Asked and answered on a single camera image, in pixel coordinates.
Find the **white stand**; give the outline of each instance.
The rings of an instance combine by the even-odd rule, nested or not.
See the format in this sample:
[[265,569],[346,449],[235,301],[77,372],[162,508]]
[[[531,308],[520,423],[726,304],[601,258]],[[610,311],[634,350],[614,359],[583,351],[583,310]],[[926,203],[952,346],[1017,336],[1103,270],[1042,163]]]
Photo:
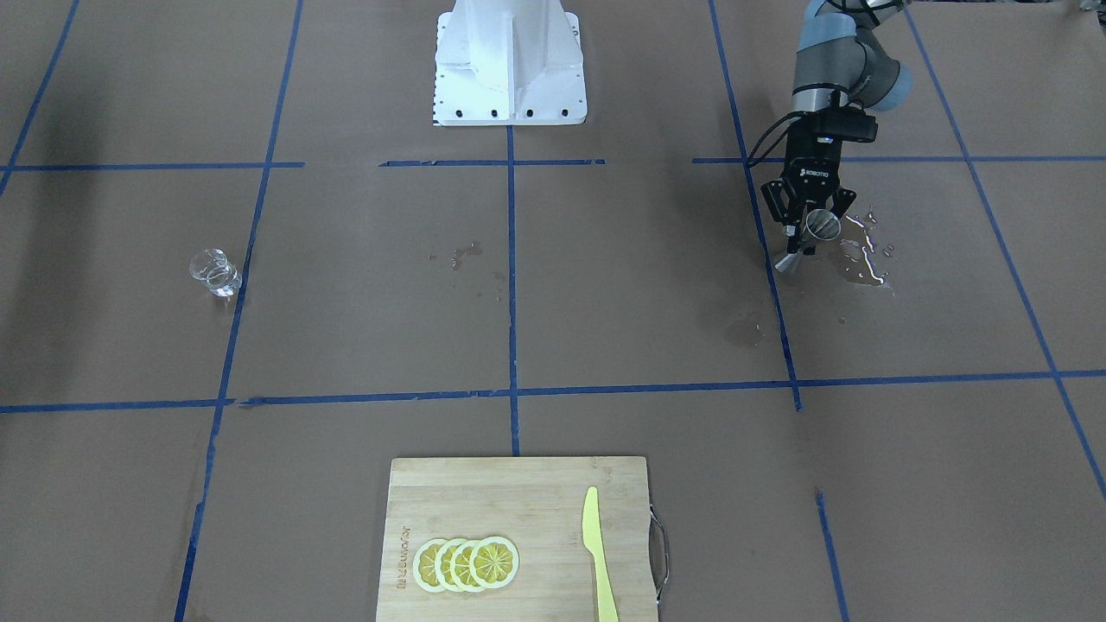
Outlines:
[[438,18],[436,125],[587,117],[580,20],[560,0],[457,0]]

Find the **knife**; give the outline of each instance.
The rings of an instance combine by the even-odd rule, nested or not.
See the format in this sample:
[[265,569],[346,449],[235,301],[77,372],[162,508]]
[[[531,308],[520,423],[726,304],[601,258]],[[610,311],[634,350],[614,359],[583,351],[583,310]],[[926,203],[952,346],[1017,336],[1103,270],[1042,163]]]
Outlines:
[[607,577],[607,560],[603,553],[603,530],[599,527],[599,491],[595,486],[584,497],[584,548],[595,559],[595,594],[598,601],[599,622],[618,622],[615,595]]

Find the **water spill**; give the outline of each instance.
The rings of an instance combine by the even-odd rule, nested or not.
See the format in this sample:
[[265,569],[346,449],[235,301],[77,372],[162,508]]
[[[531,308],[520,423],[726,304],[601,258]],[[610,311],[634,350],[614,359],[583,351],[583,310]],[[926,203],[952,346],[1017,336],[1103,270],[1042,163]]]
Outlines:
[[878,248],[873,237],[878,222],[874,211],[868,211],[863,219],[848,215],[842,218],[837,251],[830,255],[831,261],[845,280],[872,287],[887,282],[888,272],[876,267],[875,258],[883,255],[893,259],[895,247],[887,245],[883,249]]
[[761,330],[761,314],[759,312],[745,313],[741,320],[734,320],[723,333],[726,341],[738,348],[758,348],[764,339]]
[[480,242],[472,242],[468,248],[459,248],[453,251],[453,259],[449,267],[456,272],[461,269],[461,259],[466,256],[476,257],[478,255],[483,255],[483,249],[480,248]]

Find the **wooden cutting board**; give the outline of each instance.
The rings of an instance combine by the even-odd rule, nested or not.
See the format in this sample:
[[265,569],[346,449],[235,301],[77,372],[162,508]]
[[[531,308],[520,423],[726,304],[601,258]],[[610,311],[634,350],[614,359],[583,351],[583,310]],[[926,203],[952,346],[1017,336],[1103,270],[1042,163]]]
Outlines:
[[[581,530],[589,486],[599,491],[618,620],[657,622],[643,457],[393,460],[377,622],[597,622]],[[415,552],[427,540],[489,536],[519,549],[519,571],[507,587],[430,593],[415,583]]]

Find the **clear drinking glass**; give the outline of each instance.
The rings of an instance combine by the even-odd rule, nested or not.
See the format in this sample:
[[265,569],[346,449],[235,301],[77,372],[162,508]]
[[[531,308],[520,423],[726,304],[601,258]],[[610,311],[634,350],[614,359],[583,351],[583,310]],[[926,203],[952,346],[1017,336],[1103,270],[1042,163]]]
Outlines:
[[227,298],[234,296],[242,286],[242,274],[227,259],[227,253],[211,248],[198,253],[188,262],[192,278],[204,283],[211,293]]

